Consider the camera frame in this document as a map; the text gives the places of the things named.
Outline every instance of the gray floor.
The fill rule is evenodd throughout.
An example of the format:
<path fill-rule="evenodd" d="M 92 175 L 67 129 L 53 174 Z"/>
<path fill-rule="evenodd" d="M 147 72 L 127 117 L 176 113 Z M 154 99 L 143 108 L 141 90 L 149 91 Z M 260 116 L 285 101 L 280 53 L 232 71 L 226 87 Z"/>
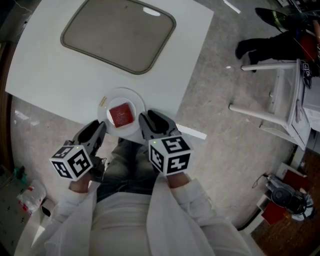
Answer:
<path fill-rule="evenodd" d="M 275 81 L 272 70 L 241 71 L 243 62 L 236 59 L 234 51 L 242 39 L 265 38 L 278 32 L 255 14 L 255 7 L 271 7 L 267 0 L 230 0 L 240 14 L 222 0 L 198 2 L 212 9 L 214 16 L 176 121 L 207 134 L 206 140 L 192 139 L 196 160 L 190 175 L 200 180 L 212 201 L 235 225 L 241 225 L 264 189 L 262 184 L 251 189 L 252 184 L 262 173 L 275 171 L 286 161 L 293 144 L 257 129 L 260 120 L 249 118 L 248 122 L 247 116 L 228 109 L 230 102 L 265 108 Z M 15 164 L 24 165 L 29 178 L 41 180 L 48 196 L 57 201 L 59 187 L 67 184 L 58 178 L 49 158 L 82 126 L 18 98 L 13 98 L 11 117 Z M 107 135 L 99 156 L 108 157 L 116 143 L 116 137 Z"/>

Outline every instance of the hand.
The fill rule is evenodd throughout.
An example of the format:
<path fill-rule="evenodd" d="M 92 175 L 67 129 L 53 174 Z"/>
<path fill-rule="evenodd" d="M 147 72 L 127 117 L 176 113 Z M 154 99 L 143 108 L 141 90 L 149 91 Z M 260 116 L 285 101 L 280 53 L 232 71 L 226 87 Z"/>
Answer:
<path fill-rule="evenodd" d="M 169 182 L 171 189 L 176 189 L 189 183 L 189 179 L 184 172 L 179 172 L 177 174 L 169 175 L 166 178 Z"/>
<path fill-rule="evenodd" d="M 91 174 L 87 172 L 79 180 L 71 181 L 69 189 L 77 193 L 87 193 L 90 180 Z"/>

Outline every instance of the person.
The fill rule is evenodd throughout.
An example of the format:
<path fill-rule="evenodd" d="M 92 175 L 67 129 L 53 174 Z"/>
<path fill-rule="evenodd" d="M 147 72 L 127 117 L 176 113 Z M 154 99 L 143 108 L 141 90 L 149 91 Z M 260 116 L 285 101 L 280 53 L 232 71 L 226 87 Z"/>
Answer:
<path fill-rule="evenodd" d="M 315 28 L 319 26 L 317 21 L 313 24 Z M 249 52 L 250 65 L 269 59 L 313 61 L 318 56 L 318 38 L 302 30 L 289 30 L 270 38 L 252 38 L 238 43 L 235 56 L 240 60 Z"/>
<path fill-rule="evenodd" d="M 147 147 L 129 140 L 119 139 L 112 156 L 101 184 L 89 186 L 87 173 L 61 191 L 30 255 L 251 255 L 197 179 L 163 176 Z"/>

